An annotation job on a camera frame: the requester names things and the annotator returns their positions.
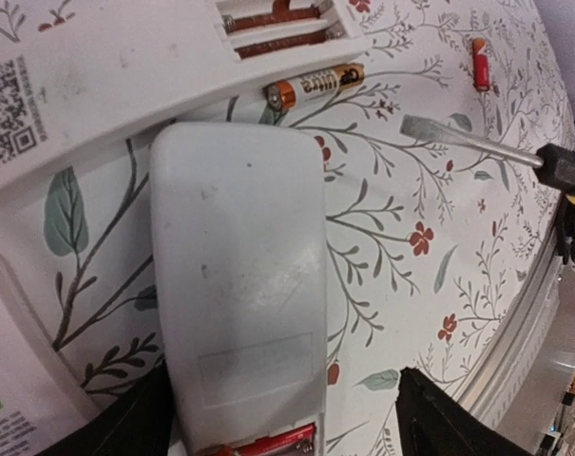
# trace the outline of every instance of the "red flower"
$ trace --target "red flower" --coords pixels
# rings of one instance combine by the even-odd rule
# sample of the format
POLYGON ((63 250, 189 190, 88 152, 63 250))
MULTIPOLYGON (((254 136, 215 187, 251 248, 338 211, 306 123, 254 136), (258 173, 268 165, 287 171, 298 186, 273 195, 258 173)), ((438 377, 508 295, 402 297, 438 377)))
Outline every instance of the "red flower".
POLYGON ((371 0, 349 0, 349 3, 359 12, 370 12, 371 0))
POLYGON ((323 152, 323 169, 327 169, 329 159, 332 157, 332 151, 329 147, 325 147, 325 140, 322 136, 315 136, 316 142, 321 146, 323 152))
POLYGON ((456 327, 458 326, 458 322, 456 321, 456 314, 453 313, 450 316, 446 316, 443 319, 443 329, 439 330, 437 337, 439 340, 446 339, 446 342, 450 342, 451 335, 454 331, 456 331, 456 327))
POLYGON ((435 237, 431 228, 425 230, 421 221, 416 223, 416 232, 410 236, 410 245, 413 247, 413 254, 419 256, 429 252, 429 241, 435 237))
POLYGON ((340 366, 337 363, 332 364, 329 369, 327 369, 327 385, 335 385, 337 383, 337 377, 340 375, 340 366))

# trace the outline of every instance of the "tablecloth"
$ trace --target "tablecloth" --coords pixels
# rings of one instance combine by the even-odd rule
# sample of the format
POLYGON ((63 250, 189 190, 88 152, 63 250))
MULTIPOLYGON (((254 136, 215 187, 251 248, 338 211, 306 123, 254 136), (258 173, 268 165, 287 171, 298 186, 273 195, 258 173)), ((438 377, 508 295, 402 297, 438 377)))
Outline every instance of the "tablecloth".
MULTIPOLYGON (((401 136, 403 115, 528 151, 572 146, 573 122, 532 0, 349 2, 373 43, 358 59, 364 85, 285 116, 243 94, 181 119, 278 124, 316 138, 326 182, 327 452, 398 455, 399 370, 418 367, 458 391, 522 288, 557 200, 523 166, 401 136), (488 40, 485 93, 472 86, 474 37, 488 40)), ((103 14, 102 3, 0 0, 0 54, 103 14)), ((0 253, 49 343, 103 407, 162 359, 147 148, 136 137, 77 156, 0 208, 0 253)))

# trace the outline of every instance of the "yellow and black screwdriver handle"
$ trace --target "yellow and black screwdriver handle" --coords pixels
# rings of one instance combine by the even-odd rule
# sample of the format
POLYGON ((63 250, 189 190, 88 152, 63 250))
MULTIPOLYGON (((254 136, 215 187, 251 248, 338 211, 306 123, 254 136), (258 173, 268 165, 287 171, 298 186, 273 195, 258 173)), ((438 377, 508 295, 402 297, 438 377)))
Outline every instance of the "yellow and black screwdriver handle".
POLYGON ((575 205, 575 150, 547 144, 536 155, 543 159, 543 165, 534 169, 538 181, 563 191, 575 205))

